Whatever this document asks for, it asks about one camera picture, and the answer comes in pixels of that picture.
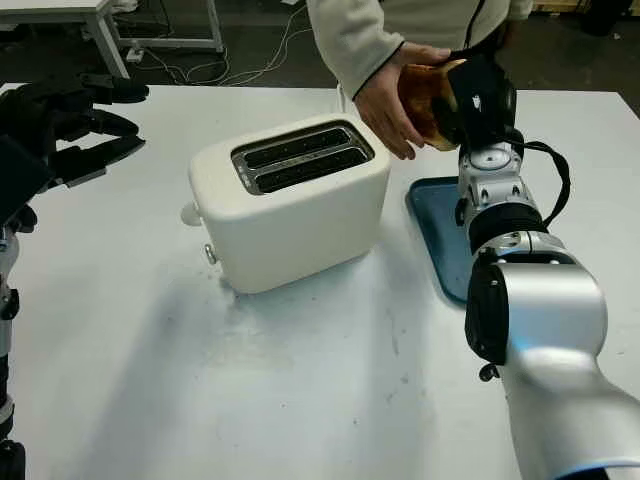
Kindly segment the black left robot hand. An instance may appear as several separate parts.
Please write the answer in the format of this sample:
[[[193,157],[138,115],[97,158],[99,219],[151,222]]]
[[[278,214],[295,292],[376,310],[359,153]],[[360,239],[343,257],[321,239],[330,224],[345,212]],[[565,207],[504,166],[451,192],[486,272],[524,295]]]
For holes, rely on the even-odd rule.
[[[51,187],[76,186],[142,148],[136,123],[100,107],[145,101],[147,85],[110,74],[48,77],[1,94],[1,134],[52,171]]]

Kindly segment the person left hand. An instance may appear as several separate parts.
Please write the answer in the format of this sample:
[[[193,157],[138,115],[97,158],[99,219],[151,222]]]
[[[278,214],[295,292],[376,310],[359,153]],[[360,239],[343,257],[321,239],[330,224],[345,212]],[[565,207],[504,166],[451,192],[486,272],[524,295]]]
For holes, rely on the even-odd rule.
[[[501,50],[512,43],[517,27],[518,22],[514,20],[505,20],[501,23],[501,25],[495,30],[496,50]]]

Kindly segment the person right hand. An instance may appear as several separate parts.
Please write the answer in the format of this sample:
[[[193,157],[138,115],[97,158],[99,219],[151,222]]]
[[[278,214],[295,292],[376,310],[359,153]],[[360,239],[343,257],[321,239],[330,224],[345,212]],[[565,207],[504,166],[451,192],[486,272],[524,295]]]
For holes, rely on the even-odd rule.
[[[450,49],[404,42],[354,98],[363,122],[401,160],[413,160],[414,146],[422,148],[424,140],[399,99],[400,74],[406,65],[437,65],[448,60],[450,55]]]

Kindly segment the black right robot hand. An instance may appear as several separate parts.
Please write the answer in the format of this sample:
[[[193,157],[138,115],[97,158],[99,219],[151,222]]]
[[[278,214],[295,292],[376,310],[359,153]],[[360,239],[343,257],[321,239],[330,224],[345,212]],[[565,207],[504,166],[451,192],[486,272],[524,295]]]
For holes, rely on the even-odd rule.
[[[506,138],[515,124],[517,93],[496,60],[478,54],[449,61],[442,72],[442,92],[431,100],[439,132],[471,149]]]

